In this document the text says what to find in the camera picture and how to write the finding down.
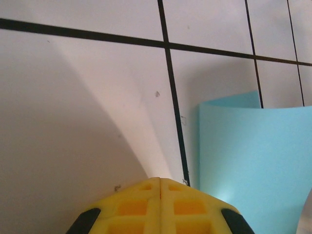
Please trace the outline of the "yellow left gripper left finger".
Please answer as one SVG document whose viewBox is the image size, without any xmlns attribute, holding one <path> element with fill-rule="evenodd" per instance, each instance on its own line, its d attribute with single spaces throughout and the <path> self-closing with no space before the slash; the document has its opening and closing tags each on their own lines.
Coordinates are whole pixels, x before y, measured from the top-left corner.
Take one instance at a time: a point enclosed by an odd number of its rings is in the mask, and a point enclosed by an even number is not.
<svg viewBox="0 0 312 234">
<path fill-rule="evenodd" d="M 130 186 L 89 205 L 68 234 L 159 234 L 160 178 Z"/>
</svg>

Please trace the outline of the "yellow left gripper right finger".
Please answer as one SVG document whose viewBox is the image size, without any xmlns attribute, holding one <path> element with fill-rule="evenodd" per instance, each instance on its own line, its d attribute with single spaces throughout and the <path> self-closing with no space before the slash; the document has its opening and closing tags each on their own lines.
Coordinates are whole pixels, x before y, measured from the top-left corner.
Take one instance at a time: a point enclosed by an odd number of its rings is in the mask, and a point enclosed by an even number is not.
<svg viewBox="0 0 312 234">
<path fill-rule="evenodd" d="M 234 206 L 168 178 L 160 179 L 162 234 L 253 234 Z"/>
</svg>

